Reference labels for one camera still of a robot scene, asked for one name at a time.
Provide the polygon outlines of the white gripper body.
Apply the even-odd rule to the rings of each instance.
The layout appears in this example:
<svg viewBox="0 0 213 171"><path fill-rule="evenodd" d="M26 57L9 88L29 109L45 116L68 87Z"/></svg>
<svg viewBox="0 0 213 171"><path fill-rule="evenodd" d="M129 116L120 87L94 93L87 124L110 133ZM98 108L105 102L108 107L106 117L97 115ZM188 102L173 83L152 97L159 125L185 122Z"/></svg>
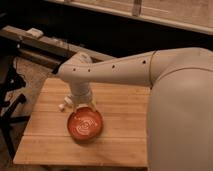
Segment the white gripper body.
<svg viewBox="0 0 213 171"><path fill-rule="evenodd" d="M77 112L77 108L81 104L87 105L92 111L96 110L93 102L93 93L88 82L71 83L69 88L71 91L69 98L72 101L72 108L74 112Z"/></svg>

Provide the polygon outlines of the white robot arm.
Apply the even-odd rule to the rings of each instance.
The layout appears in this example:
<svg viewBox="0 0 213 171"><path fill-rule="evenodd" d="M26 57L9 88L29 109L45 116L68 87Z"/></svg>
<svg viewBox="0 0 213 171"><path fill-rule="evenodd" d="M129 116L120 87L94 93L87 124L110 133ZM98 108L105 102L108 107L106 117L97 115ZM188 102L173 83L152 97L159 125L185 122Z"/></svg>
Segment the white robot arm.
<svg viewBox="0 0 213 171"><path fill-rule="evenodd" d="M99 63L78 52L57 75L74 106L91 103L91 82L149 87L149 171L213 171L213 51L156 50Z"/></svg>

